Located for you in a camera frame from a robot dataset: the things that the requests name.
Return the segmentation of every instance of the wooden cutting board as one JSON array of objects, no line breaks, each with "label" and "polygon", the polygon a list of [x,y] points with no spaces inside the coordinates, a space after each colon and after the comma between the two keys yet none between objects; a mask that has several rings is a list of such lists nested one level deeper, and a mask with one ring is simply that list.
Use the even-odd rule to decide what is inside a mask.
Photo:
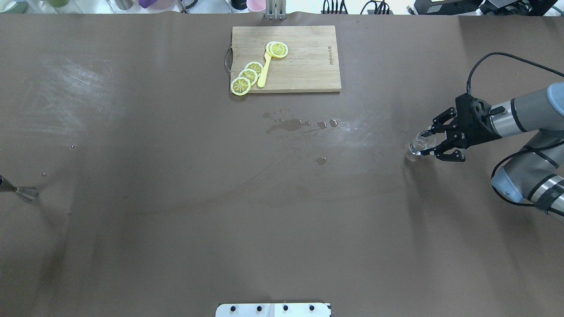
[{"label": "wooden cutting board", "polygon": [[334,25],[310,27],[233,27],[231,81],[250,61],[265,63],[270,41],[288,45],[288,55],[272,58],[263,88],[249,93],[322,93],[341,91]]}]

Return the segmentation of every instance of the white bracket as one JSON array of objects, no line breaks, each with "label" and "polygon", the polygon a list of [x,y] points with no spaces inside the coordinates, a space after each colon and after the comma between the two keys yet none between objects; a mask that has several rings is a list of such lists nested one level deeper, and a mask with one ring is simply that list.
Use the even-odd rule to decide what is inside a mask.
[{"label": "white bracket", "polygon": [[267,20],[286,20],[286,0],[266,0]]},{"label": "white bracket", "polygon": [[331,317],[330,303],[222,304],[215,317]]}]

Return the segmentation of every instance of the robotic arm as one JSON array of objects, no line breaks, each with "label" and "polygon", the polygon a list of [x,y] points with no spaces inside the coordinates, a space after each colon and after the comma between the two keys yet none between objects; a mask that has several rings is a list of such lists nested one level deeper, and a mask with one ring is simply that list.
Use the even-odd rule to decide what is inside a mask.
[{"label": "robotic arm", "polygon": [[[418,135],[419,140],[410,145],[412,152],[434,155],[442,161],[464,162],[464,150],[471,146],[538,130],[519,152],[497,165],[492,173],[492,186],[507,202],[534,206],[547,214],[554,212],[564,217],[564,178],[555,174],[564,163],[564,82],[491,106],[470,95],[471,76],[472,73],[467,93],[456,98],[456,107],[436,116],[433,125]],[[446,136],[441,144],[415,150],[414,145],[417,142],[420,145],[421,138],[441,133]]]}]

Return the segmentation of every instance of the purple object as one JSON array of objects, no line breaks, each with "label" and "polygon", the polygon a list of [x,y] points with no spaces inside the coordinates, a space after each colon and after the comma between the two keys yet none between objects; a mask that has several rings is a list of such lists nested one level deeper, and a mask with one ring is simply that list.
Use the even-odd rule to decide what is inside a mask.
[{"label": "purple object", "polygon": [[150,5],[157,2],[157,0],[139,0],[139,5],[147,9]]}]

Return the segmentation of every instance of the table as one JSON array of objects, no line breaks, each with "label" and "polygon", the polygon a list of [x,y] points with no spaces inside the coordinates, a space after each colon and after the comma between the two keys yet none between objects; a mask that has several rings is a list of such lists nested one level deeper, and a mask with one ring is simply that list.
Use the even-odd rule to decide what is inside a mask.
[{"label": "table", "polygon": [[[230,94],[231,28],[271,24],[335,25],[342,92]],[[0,29],[0,173],[40,190],[0,195],[0,315],[562,314],[564,227],[489,184],[532,135],[463,164],[404,155],[484,54],[561,70],[564,20],[4,15]],[[558,81],[482,65],[473,93],[492,104]]]}]

